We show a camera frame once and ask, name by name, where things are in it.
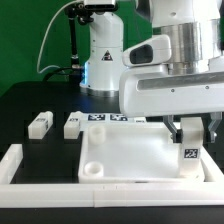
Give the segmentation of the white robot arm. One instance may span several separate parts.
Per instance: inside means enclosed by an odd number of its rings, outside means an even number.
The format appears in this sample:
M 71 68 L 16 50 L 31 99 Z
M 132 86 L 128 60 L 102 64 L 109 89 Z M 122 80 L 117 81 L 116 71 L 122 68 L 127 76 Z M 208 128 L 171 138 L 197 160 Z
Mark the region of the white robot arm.
M 223 0 L 84 0 L 90 57 L 81 88 L 119 95 L 128 117 L 161 116 L 176 142 L 186 132 L 176 115 L 210 115 L 205 139 L 215 140 L 224 113 Z

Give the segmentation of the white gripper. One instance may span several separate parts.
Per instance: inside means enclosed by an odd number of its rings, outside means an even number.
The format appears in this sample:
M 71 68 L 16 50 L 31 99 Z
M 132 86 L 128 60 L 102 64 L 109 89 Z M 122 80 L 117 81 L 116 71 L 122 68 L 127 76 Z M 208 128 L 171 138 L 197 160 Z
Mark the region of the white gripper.
M 173 115 L 207 113 L 204 142 L 214 143 L 224 111 L 224 71 L 169 75 L 164 65 L 129 68 L 120 79 L 119 106 L 127 117 L 164 116 L 174 143 L 182 142 L 182 130 Z

